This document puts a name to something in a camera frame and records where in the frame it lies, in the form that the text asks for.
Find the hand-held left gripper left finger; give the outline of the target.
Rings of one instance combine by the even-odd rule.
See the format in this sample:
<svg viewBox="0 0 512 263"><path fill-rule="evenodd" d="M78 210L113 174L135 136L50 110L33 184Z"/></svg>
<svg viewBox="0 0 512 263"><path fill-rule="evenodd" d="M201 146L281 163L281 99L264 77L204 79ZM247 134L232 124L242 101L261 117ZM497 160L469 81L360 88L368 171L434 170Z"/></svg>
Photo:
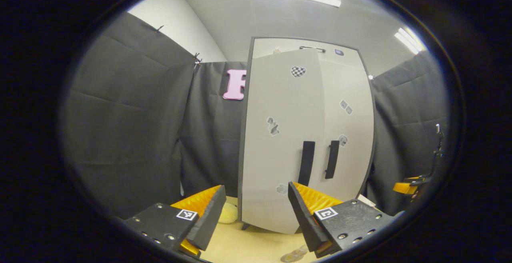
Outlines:
<svg viewBox="0 0 512 263"><path fill-rule="evenodd" d="M199 258L210 244L225 202L225 186L218 185L172 204L154 203L123 220L122 226L161 253Z"/></svg>

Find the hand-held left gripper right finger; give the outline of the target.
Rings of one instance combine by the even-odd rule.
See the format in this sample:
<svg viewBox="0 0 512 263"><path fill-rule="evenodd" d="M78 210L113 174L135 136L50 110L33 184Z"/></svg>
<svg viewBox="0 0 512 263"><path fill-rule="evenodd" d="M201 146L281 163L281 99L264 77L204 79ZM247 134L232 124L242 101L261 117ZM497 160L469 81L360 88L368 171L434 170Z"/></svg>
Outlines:
<svg viewBox="0 0 512 263"><path fill-rule="evenodd" d="M346 254L396 221L360 199L340 201L301 183L288 183L288 199L310 252L316 258Z"/></svg>

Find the grey cabinet door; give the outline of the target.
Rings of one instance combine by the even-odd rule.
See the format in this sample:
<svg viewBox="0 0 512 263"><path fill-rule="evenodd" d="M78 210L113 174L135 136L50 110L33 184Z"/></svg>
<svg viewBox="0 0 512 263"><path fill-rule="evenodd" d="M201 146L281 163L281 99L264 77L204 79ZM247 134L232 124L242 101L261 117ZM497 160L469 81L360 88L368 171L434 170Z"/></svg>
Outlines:
<svg viewBox="0 0 512 263"><path fill-rule="evenodd" d="M242 221L273 232L299 227L287 192L302 156L314 157L325 133L318 52L302 49L251 61L243 147Z"/></svg>
<svg viewBox="0 0 512 263"><path fill-rule="evenodd" d="M326 179L330 147L322 155L318 190L355 199L368 176L374 145L374 97L360 53L335 46L319 54L324 87L325 139L338 141L334 175Z"/></svg>

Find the grey cabinet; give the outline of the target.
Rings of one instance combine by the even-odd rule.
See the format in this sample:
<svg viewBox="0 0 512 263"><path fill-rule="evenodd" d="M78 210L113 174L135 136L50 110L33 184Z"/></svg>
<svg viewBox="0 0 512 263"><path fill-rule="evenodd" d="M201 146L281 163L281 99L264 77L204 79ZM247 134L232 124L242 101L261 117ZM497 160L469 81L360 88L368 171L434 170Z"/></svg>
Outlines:
<svg viewBox="0 0 512 263"><path fill-rule="evenodd" d="M239 215L239 218L241 221L242 221L241 199L242 199L242 176L243 176L242 163L243 163L244 133L245 133L245 123L246 123L246 112L247 112L246 95L248 94L248 88L249 88L248 81L249 81L249 76L250 76L252 59L260 58L260 57L268 56L268 55L275 55L275 54L279 54L280 52L289 52L289 51L302 50L302 49L313 49L313 50L317 51L318 55L319 55L319 54L325 52L325 48L334 48L335 46L341 46L341 45L337 45L334 43L306 40L306 39L297 39L297 38L263 38L263 37L260 37L260 38L253 38L251 40L250 48L249 48L249 56L248 56L248 70L246 73L244 106L243 106L243 110L242 110L240 161L239 161L239 172L238 172L238 215ZM349 47L349 46L341 46L341 47L357 50L356 48ZM322 144L320 145L320 150L315 151L315 153L314 153L313 168L312 168L312 172L311 172L310 182L308 185L309 187L311 187L315 190L318 190L317 186L319 183L319 177L320 177L320 172L321 172L321 163L324 161L322 159L322 155L324 154L324 151L327 147L329 147L329 145L327 145L327 141L325 139L325 133L324 133L324 140L323 140Z"/></svg>

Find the pale yellow round sponge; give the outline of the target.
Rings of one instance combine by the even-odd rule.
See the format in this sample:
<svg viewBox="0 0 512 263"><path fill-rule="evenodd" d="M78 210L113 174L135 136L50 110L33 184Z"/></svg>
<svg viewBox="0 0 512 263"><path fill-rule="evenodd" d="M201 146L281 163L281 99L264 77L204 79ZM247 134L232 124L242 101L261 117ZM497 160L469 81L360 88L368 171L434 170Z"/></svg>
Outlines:
<svg viewBox="0 0 512 263"><path fill-rule="evenodd" d="M232 203L225 203L219 217L218 223L232 224L238 220L238 207Z"/></svg>

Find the small ceiling light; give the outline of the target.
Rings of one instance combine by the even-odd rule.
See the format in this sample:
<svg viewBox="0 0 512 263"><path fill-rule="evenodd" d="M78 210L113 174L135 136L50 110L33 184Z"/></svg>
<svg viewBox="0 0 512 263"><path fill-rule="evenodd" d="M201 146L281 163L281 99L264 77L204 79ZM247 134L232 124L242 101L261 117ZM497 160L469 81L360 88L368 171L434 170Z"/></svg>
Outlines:
<svg viewBox="0 0 512 263"><path fill-rule="evenodd" d="M394 37L398 39L408 50L417 55L419 52L428 50L422 40L408 27L401 27L395 33Z"/></svg>

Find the black backdrop cloth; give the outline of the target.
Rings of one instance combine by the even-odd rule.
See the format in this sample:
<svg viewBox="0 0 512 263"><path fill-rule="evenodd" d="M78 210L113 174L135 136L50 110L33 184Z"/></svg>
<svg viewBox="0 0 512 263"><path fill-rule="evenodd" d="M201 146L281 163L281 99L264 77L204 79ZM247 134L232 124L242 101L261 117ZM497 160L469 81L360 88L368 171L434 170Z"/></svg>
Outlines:
<svg viewBox="0 0 512 263"><path fill-rule="evenodd" d="M66 156L89 195L126 219L151 203L223 185L238 198L244 98L224 94L246 79L248 62L195 65L192 55L123 13L84 52L62 106ZM361 193L387 214L407 208L391 191L428 173L441 124L449 145L449 102L438 64L421 53L370 82L374 153Z"/></svg>

